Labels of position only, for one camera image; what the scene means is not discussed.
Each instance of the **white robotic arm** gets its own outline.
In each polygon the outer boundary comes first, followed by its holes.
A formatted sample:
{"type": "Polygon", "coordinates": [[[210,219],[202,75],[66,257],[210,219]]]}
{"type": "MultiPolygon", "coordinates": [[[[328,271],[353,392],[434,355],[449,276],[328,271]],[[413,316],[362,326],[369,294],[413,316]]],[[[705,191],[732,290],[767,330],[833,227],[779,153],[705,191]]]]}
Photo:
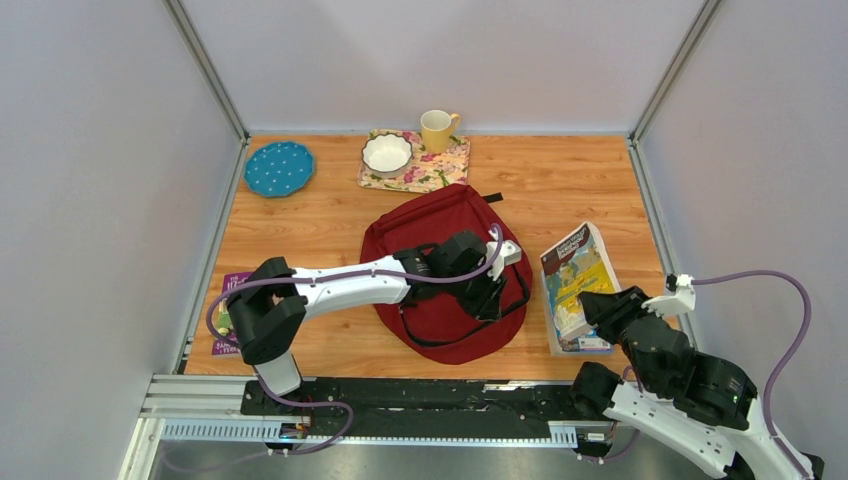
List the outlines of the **white robotic arm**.
{"type": "Polygon", "coordinates": [[[575,404],[634,426],[712,478],[820,479],[820,458],[800,453],[779,430],[776,437],[769,434],[761,398],[745,372],[695,351],[684,333],[661,319],[695,306],[690,276],[669,276],[667,286],[672,295],[655,298],[638,287],[579,295],[587,323],[604,340],[621,345],[646,392],[587,362],[572,385],[575,404]],[[657,401],[654,394],[671,401],[657,401]]]}
{"type": "Polygon", "coordinates": [[[314,317],[447,292],[474,318],[496,321],[500,318],[500,294],[506,281],[501,275],[503,269],[521,259],[521,248],[515,242],[504,241],[497,255],[496,246],[496,241],[483,244],[477,235],[461,232],[441,245],[404,250],[374,262],[345,267],[292,269],[282,257],[269,259],[248,281],[281,277],[293,280],[286,285],[245,290],[227,301],[242,357],[254,366],[268,388],[284,395],[301,383],[289,347],[299,326],[314,317]],[[491,264],[486,274],[444,287],[405,278],[408,274],[454,277],[468,274],[484,263],[491,264]]]}

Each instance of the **blue plate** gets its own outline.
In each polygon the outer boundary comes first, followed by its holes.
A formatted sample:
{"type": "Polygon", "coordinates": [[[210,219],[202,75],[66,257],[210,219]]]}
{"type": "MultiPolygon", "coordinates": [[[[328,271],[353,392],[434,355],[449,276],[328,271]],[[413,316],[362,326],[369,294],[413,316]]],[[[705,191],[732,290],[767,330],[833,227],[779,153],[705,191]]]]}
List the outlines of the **blue plate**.
{"type": "Polygon", "coordinates": [[[315,171],[315,158],[296,142],[269,143],[247,161],[244,181],[263,197],[286,197],[300,190],[315,171]]]}

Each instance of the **book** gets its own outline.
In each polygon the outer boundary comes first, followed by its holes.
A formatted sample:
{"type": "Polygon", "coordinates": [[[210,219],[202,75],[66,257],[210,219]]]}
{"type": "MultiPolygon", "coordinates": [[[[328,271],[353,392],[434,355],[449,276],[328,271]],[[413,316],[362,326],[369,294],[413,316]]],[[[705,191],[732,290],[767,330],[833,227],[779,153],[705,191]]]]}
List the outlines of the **book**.
{"type": "MultiPolygon", "coordinates": [[[[240,285],[247,280],[253,272],[242,272],[242,273],[228,273],[224,275],[224,285],[221,288],[221,293],[226,292],[227,290],[235,287],[236,285],[240,285]]],[[[227,300],[225,299],[221,303],[218,304],[218,316],[215,318],[215,329],[218,330],[218,333],[221,335],[226,335],[228,339],[233,342],[236,341],[236,333],[233,331],[233,322],[230,320],[230,314],[227,312],[227,300]]],[[[232,355],[240,355],[239,349],[233,347],[232,345],[228,345],[221,340],[215,339],[212,343],[212,356],[213,357],[223,357],[223,356],[232,356],[232,355]]]]}
{"type": "Polygon", "coordinates": [[[598,227],[584,222],[540,259],[551,354],[612,353],[613,346],[586,323],[577,300],[582,291],[614,293],[621,289],[598,227]]]}

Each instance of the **white panel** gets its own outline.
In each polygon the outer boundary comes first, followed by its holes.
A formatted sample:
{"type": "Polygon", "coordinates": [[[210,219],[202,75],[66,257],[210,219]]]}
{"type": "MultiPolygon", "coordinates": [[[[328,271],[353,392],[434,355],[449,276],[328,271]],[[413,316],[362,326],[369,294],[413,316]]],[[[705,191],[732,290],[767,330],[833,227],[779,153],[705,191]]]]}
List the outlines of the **white panel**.
{"type": "Polygon", "coordinates": [[[635,126],[701,0],[187,0],[251,130],[635,126]]]}
{"type": "MultiPolygon", "coordinates": [[[[826,478],[848,478],[848,3],[725,2],[644,142],[670,241],[696,277],[796,275],[813,323],[776,419],[826,478]]],[[[801,322],[777,279],[698,290],[699,345],[762,389],[801,322]]]]}
{"type": "Polygon", "coordinates": [[[238,145],[160,2],[4,2],[0,65],[0,478],[115,478],[238,145]]]}

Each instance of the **purple book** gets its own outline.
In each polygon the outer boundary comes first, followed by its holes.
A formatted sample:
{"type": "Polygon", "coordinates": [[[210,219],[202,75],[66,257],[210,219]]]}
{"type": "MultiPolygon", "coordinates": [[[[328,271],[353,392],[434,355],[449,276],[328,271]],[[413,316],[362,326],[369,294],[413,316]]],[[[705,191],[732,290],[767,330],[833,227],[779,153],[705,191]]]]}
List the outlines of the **purple book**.
{"type": "MultiPolygon", "coordinates": [[[[253,272],[242,272],[242,273],[228,273],[224,275],[224,287],[221,289],[221,292],[226,292],[227,290],[235,287],[243,283],[247,280],[253,272]]],[[[218,332],[222,334],[227,334],[227,338],[232,341],[236,341],[236,334],[233,332],[233,322],[230,321],[230,314],[227,312],[227,301],[218,304],[218,318],[215,320],[215,328],[218,332]]],[[[212,344],[212,356],[213,357],[221,357],[221,356],[231,356],[238,355],[239,349],[233,347],[231,345],[227,345],[226,343],[215,340],[212,344]]]]}

